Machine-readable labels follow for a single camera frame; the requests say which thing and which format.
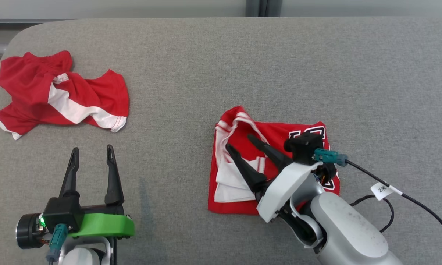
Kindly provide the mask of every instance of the gray table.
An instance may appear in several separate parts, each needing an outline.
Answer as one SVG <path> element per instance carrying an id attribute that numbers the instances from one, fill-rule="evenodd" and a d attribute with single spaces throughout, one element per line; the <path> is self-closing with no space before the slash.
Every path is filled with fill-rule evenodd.
<path id="1" fill-rule="evenodd" d="M 207 210 L 214 124 L 244 105 L 258 121 L 327 125 L 334 149 L 442 218 L 442 18 L 74 20 L 19 33 L 4 57 L 69 50 L 74 71 L 125 77 L 127 125 L 38 126 L 18 141 L 0 129 L 0 264 L 45 264 L 14 228 L 56 196 L 80 148 L 82 205 L 103 202 L 114 146 L 136 236 L 120 264 L 317 264 L 283 222 Z M 0 109 L 10 97 L 0 88 Z M 352 202 L 375 183 L 340 168 Z M 442 227 L 399 196 L 384 235 L 405 264 L 442 265 Z M 385 203 L 357 209 L 381 228 Z"/>

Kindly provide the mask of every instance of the red and white clothing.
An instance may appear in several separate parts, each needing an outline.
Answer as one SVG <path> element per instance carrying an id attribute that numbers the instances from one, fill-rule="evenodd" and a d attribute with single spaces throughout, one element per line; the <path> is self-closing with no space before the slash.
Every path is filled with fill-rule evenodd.
<path id="1" fill-rule="evenodd" d="M 129 113 L 122 75 L 108 70 L 97 79 L 70 72 L 72 58 L 64 50 L 37 57 L 27 52 L 1 62 L 0 86 L 12 102 L 0 111 L 0 127 L 15 140 L 38 124 L 81 122 L 116 133 Z"/>
<path id="2" fill-rule="evenodd" d="M 261 123 L 255 122 L 242 106 L 226 111 L 215 128 L 208 209 L 215 213 L 258 214 L 255 197 L 226 151 L 226 143 L 236 148 L 253 168 L 271 179 L 278 175 L 277 168 L 264 153 L 251 144 L 247 135 L 254 134 L 291 157 L 291 153 L 284 151 L 283 143 L 305 131 L 321 134 L 324 149 L 330 149 L 322 122 L 314 125 Z M 323 187 L 326 191 L 339 194 L 340 180 L 336 176 L 324 183 Z"/>

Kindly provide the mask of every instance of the teal connector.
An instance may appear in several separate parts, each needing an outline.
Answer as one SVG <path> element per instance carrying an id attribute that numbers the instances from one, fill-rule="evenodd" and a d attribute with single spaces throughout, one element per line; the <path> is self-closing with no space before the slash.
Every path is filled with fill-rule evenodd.
<path id="1" fill-rule="evenodd" d="M 348 157 L 346 154 L 339 154 L 336 151 L 330 151 L 325 149 L 314 150 L 314 160 L 322 161 L 324 163 L 335 163 L 339 166 L 346 166 L 345 160 Z"/>
<path id="2" fill-rule="evenodd" d="M 61 255 L 61 248 L 66 241 L 68 234 L 68 227 L 63 223 L 56 225 L 54 228 L 53 237 L 51 238 L 51 241 L 49 241 L 49 250 L 46 254 L 46 260 L 50 262 L 50 264 L 58 262 L 59 255 Z"/>

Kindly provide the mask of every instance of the robotic arm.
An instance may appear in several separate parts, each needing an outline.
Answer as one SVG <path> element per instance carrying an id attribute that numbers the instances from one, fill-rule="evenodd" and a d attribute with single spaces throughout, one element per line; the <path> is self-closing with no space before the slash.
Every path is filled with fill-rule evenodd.
<path id="1" fill-rule="evenodd" d="M 107 146 L 108 188 L 105 204 L 80 206 L 75 190 L 79 149 L 72 150 L 63 185 L 43 213 L 23 215 L 15 230 L 17 244 L 26 250 L 49 245 L 50 265 L 117 265 L 117 240 L 134 236 L 134 222 L 125 215 L 125 201 L 115 153 Z M 102 244 L 105 251 L 91 248 Z"/>
<path id="2" fill-rule="evenodd" d="M 233 146 L 226 145 L 255 194 L 257 210 L 265 222 L 283 219 L 323 265 L 402 265 L 379 230 L 342 198 L 325 192 L 317 181 L 317 177 L 329 180 L 336 173 L 333 163 L 315 160 L 315 150 L 322 149 L 322 136 L 305 133 L 287 140 L 284 147 L 293 152 L 293 159 L 253 135 L 248 138 L 279 171 L 276 178 L 267 180 Z"/>

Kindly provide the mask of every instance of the wire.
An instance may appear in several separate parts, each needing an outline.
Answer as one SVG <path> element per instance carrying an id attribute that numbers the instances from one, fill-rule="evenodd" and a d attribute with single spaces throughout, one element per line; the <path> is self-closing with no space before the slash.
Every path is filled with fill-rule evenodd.
<path id="1" fill-rule="evenodd" d="M 354 201 L 353 203 L 350 203 L 350 206 L 354 207 L 355 205 L 357 205 L 358 203 L 361 203 L 362 201 L 369 199 L 369 198 L 375 198 L 374 195 L 367 195 L 367 196 L 363 196 L 362 198 L 359 198 L 358 200 Z M 389 228 L 391 226 L 391 224 L 394 221 L 394 208 L 391 204 L 391 202 L 387 199 L 387 198 L 383 198 L 383 200 L 389 205 L 389 209 L 391 210 L 391 218 L 389 219 L 389 222 L 387 225 L 385 225 L 380 232 L 383 233 L 384 231 L 386 231 L 387 228 Z"/>
<path id="2" fill-rule="evenodd" d="M 362 171 L 363 173 L 367 174 L 368 176 L 376 179 L 377 181 L 381 182 L 382 184 L 386 185 L 387 187 L 389 187 L 390 185 L 388 183 L 386 183 L 384 180 L 380 179 L 379 177 L 375 176 L 374 174 L 372 174 L 371 172 L 369 172 L 368 170 L 362 168 L 361 166 L 349 161 L 349 160 L 345 160 L 345 163 L 353 166 L 354 168 L 359 169 L 360 171 Z M 406 198 L 407 200 L 417 204 L 418 206 L 420 206 L 422 209 L 426 210 L 428 213 L 430 213 L 441 225 L 442 225 L 442 219 L 436 214 L 434 213 L 432 210 L 430 210 L 430 208 L 428 208 L 427 206 L 423 205 L 422 203 L 420 203 L 418 200 L 415 200 L 414 198 L 411 198 L 410 196 L 408 196 L 407 194 L 402 193 L 401 194 L 402 197 Z"/>

